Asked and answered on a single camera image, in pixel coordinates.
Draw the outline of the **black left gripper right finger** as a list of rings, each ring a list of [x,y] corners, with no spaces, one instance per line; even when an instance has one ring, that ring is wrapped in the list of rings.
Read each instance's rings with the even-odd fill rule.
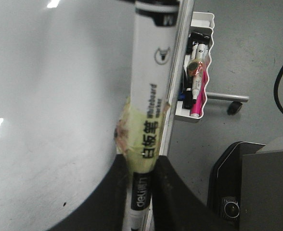
[[[234,231],[185,185],[167,156],[156,161],[152,180],[156,231]]]

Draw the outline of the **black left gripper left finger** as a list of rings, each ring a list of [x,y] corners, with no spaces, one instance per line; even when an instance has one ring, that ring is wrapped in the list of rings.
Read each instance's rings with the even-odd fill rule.
[[[127,196],[128,169],[123,155],[117,154],[111,168],[89,195],[69,216],[51,231],[120,231]]]

